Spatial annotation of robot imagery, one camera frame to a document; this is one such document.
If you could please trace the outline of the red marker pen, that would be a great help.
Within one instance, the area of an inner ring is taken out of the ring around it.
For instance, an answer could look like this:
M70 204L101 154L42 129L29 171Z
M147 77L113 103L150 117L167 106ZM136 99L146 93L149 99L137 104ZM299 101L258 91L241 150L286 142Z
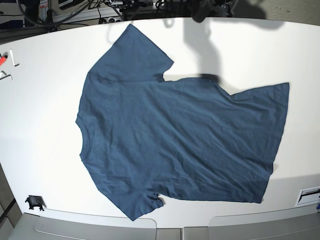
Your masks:
M0 58L0 66L7 60L8 56L4 55Z

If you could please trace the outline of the blue T-shirt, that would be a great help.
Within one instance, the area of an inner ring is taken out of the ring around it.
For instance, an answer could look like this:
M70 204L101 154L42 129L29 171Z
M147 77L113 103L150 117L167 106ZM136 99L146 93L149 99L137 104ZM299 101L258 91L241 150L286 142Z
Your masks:
M133 25L88 71L81 161L129 219L185 201L263 200L284 133L289 83L228 94L216 80L165 81L173 61Z

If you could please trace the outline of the black table clamp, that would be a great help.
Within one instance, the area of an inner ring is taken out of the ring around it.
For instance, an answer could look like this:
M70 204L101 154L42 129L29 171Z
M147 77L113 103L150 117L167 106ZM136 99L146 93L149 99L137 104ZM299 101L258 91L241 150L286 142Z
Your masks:
M34 210L35 207L38 207L40 211L44 211L44 208L47 207L43 198L38 195L29 195L25 202L28 203L30 210Z

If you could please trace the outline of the hex key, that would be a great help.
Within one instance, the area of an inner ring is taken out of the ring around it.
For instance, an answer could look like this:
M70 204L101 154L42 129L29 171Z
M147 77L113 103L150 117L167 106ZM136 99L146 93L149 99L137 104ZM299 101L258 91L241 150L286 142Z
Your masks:
M10 79L11 81L13 80L11 74L7 74L4 71L1 71L0 72L0 80L3 80L3 79Z
M14 67L19 66L20 64L15 60L14 53L13 53L12 49L9 50L9 54L10 54L10 58L11 58L13 66Z

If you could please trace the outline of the lower hex key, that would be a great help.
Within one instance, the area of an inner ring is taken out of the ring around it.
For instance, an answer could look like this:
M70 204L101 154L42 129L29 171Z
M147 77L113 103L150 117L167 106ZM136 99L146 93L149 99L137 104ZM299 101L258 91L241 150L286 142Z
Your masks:
M3 80L3 79L10 79L11 81L13 80L11 74L7 74L4 71L1 71L0 72L0 80Z

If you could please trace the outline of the upper hex key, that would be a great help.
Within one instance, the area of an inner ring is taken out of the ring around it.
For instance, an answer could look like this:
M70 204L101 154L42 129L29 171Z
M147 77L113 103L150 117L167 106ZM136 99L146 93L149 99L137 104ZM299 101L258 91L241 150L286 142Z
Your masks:
M9 50L9 54L10 54L10 58L11 58L13 66L14 67L19 66L20 64L15 60L14 53L13 53L12 49Z

